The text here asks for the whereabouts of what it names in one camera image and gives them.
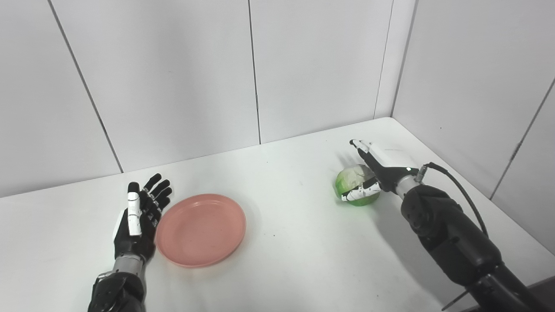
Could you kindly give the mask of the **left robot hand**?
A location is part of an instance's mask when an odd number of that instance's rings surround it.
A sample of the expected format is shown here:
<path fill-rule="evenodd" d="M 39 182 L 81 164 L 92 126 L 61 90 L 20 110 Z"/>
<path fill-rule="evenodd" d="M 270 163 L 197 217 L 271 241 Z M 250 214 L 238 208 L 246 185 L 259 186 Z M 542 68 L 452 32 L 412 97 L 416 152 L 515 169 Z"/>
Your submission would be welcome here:
<path fill-rule="evenodd" d="M 144 186 L 130 182 L 127 186 L 127 207 L 116 226 L 114 258 L 138 256 L 144 263 L 154 255 L 155 233 L 173 190 L 168 179 L 153 175 Z"/>

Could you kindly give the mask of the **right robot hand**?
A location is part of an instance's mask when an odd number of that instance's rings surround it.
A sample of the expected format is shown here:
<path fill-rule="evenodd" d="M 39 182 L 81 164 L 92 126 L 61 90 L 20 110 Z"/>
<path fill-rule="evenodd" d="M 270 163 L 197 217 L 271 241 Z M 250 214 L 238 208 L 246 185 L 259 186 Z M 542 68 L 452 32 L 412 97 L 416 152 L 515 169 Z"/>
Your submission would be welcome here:
<path fill-rule="evenodd" d="M 342 193 L 342 201 L 372 197 L 380 191 L 395 193 L 403 199 L 409 190 L 421 184 L 417 180 L 419 168 L 404 150 L 363 140 L 350 140 L 349 143 L 356 148 L 374 177 Z"/>

